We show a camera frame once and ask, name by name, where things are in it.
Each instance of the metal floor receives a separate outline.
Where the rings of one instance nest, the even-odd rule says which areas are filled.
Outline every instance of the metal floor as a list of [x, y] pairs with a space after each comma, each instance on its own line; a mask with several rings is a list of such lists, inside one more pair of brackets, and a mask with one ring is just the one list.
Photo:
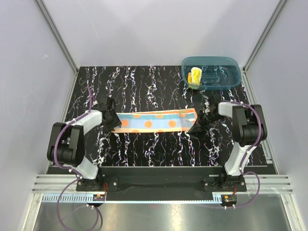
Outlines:
[[[238, 195], [239, 204], [249, 200]], [[84, 231], [96, 220], [96, 213], [78, 203], [61, 203], [61, 217], [70, 229]], [[291, 230], [279, 195], [261, 194], [253, 204], [238, 209], [221, 209], [219, 205], [186, 204], [104, 204], [103, 216], [94, 230], [102, 231], [289, 231]], [[57, 219], [56, 203], [42, 203], [35, 231], [64, 230]]]

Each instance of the cloth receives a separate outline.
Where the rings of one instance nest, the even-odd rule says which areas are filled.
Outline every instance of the cloth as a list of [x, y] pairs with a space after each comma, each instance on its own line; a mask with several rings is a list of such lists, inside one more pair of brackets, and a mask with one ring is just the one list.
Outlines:
[[188, 131], [197, 119], [194, 108], [137, 112], [117, 113], [122, 126], [115, 128], [114, 133], [144, 133], [144, 132], [173, 132]]

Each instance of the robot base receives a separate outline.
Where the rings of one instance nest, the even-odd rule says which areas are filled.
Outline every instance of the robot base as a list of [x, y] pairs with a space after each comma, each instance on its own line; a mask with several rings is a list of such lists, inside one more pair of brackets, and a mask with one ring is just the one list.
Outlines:
[[239, 177], [238, 182], [225, 182], [224, 184], [220, 181], [220, 176], [208, 176], [203, 177], [204, 191], [205, 192], [234, 192], [234, 187], [236, 186], [237, 192], [246, 192], [246, 183], [244, 177]]

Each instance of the cable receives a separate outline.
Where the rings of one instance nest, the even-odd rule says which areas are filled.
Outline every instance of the cable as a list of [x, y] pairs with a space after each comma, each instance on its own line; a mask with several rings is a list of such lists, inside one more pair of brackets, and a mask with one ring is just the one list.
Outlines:
[[248, 105], [248, 104], [245, 104], [245, 103], [243, 103], [243, 102], [240, 102], [240, 103], [239, 103], [239, 102], [236, 102], [236, 101], [233, 101], [233, 100], [231, 100], [230, 103], [236, 104], [236, 105], [242, 105], [242, 106], [244, 106], [244, 107], [249, 108], [249, 109], [253, 112], [253, 114], [255, 115], [255, 117], [256, 117], [256, 119], [257, 119], [257, 123], [258, 123], [258, 136], [257, 136], [257, 139], [256, 139], [256, 141], [247, 149], [247, 151], [245, 152], [244, 156], [243, 156], [242, 159], [241, 159], [240, 166], [239, 166], [239, 168], [240, 168], [240, 173], [241, 173], [243, 176], [248, 175], [248, 174], [253, 174], [253, 175], [256, 176], [257, 181], [258, 181], [258, 189], [257, 189], [257, 192], [256, 192], [255, 196], [254, 196], [249, 202], [247, 202], [247, 203], [245, 203], [245, 204], [243, 204], [243, 205], [238, 205], [238, 206], [236, 206], [237, 208], [242, 208], [242, 207], [245, 207], [245, 206], [247, 206], [247, 205], [250, 205], [250, 204], [256, 199], [256, 197], [259, 195], [259, 192], [260, 192], [260, 186], [261, 186], [261, 185], [260, 185], [260, 178], [259, 178], [259, 176], [257, 175], [257, 173], [255, 173], [255, 172], [253, 172], [253, 171], [249, 171], [249, 172], [243, 173], [243, 171], [242, 171], [242, 165], [243, 165], [243, 162], [244, 162], [245, 158], [246, 158], [247, 155], [248, 155], [248, 152], [249, 152], [254, 146], [256, 146], [256, 145], [259, 143], [259, 141], [260, 141], [260, 139], [261, 139], [261, 134], [262, 134], [262, 127], [261, 127], [260, 117], [259, 117], [258, 113], [255, 111], [255, 109], [254, 109], [252, 106], [250, 106], [250, 105]]
[[[64, 223], [63, 221], [61, 220], [61, 217], [60, 217], [60, 211], [59, 211], [59, 202], [60, 202], [60, 199], [61, 199], [61, 196], [63, 195], [63, 193], [65, 192], [65, 190], [70, 186], [72, 185], [73, 183], [75, 183], [76, 181], [78, 181], [79, 179], [82, 179], [82, 174], [80, 174], [78, 171], [76, 171], [75, 169], [73, 168], [70, 168], [70, 167], [64, 167], [63, 165], [61, 165], [59, 162], [58, 162], [58, 157], [57, 157], [57, 151], [58, 151], [58, 145], [59, 145], [59, 142], [60, 142], [60, 139], [62, 137], [62, 135], [64, 134], [64, 132], [66, 131], [66, 129], [71, 126], [72, 124], [74, 124], [75, 122], [83, 119], [84, 117], [86, 117], [90, 112], [91, 112], [91, 109], [92, 109], [92, 93], [91, 93], [91, 90], [90, 90], [90, 87], [87, 85], [87, 89], [88, 89], [88, 92], [89, 92], [89, 102], [90, 102], [90, 105], [89, 105], [89, 110], [88, 110], [88, 113], [84, 113], [82, 114], [81, 116], [77, 117], [76, 119], [72, 120], [70, 123], [66, 124], [65, 127], [60, 131], [58, 137], [57, 137], [57, 140], [56, 140], [56, 143], [54, 145], [54, 150], [53, 150], [53, 158], [54, 158], [54, 162], [56, 163], [57, 167], [59, 168], [62, 168], [62, 169], [70, 169], [72, 170], [75, 174], [77, 175], [80, 175], [81, 177], [80, 178], [77, 178], [76, 180], [72, 181], [71, 183], [69, 183], [63, 190], [62, 192], [60, 193], [60, 196], [58, 198], [58, 201], [57, 201], [57, 216], [58, 216], [58, 220], [60, 222], [60, 224], [66, 229], [66, 230], [69, 230], [69, 231], [74, 231], [70, 228], [68, 228]], [[96, 213], [97, 213], [97, 218], [96, 218], [96, 221], [95, 221], [95, 224], [92, 226], [92, 228], [90, 228], [89, 230], [87, 231], [91, 231], [95, 228], [95, 226], [97, 225], [98, 223], [98, 218], [99, 218], [99, 214], [100, 214], [100, 211], [96, 208], [96, 207], [93, 207], [92, 208], [95, 209]]]
[[[60, 224], [63, 226], [63, 228], [65, 228], [66, 230], [69, 230], [69, 231], [75, 231], [75, 230], [72, 230], [72, 229], [70, 229], [69, 227], [67, 227], [64, 223], [63, 223], [63, 221], [62, 221], [62, 219], [61, 219], [61, 217], [60, 217], [60, 212], [59, 212], [59, 203], [60, 203], [60, 199], [61, 199], [61, 197], [62, 197], [62, 195], [63, 195], [63, 193], [65, 192], [65, 190], [69, 187], [69, 186], [71, 186], [72, 184], [74, 184], [75, 182], [77, 182], [79, 179], [75, 179], [75, 180], [73, 180], [72, 182], [70, 182], [68, 185], [66, 185], [66, 187], [62, 190], [62, 192], [60, 193], [60, 196], [59, 196], [59, 198], [58, 198], [58, 200], [57, 200], [57, 216], [58, 216], [58, 220], [59, 220], [59, 222], [60, 222]], [[88, 229], [88, 230], [86, 230], [86, 231], [92, 231], [94, 228], [95, 228], [95, 226], [97, 225], [97, 223], [98, 223], [98, 218], [99, 218], [99, 210], [96, 208], [96, 207], [94, 207], [94, 206], [92, 206], [91, 207], [92, 209], [94, 208], [95, 209], [95, 211], [96, 211], [96, 221], [95, 221], [95, 223], [94, 223], [94, 225], [90, 228], [90, 229]]]

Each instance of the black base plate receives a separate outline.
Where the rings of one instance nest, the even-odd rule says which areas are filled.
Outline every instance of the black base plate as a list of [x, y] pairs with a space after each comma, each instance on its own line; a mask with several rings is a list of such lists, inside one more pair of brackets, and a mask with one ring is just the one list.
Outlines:
[[[234, 192], [233, 186], [227, 186], [227, 189], [222, 189], [218, 185], [218, 176], [216, 177], [203, 177], [203, 183], [204, 183], [204, 191], [205, 192]], [[246, 192], [246, 182], [244, 177], [242, 177], [242, 180], [239, 184], [236, 185], [236, 191], [237, 192]]]
[[[119, 177], [117, 176], [104, 176], [104, 183], [107, 183], [107, 191], [108, 192], [116, 192], [119, 185]], [[82, 180], [79, 180], [77, 183], [76, 191], [81, 192], [101, 192], [104, 191], [104, 186], [102, 185], [99, 189], [93, 189], [91, 185], [83, 184]]]

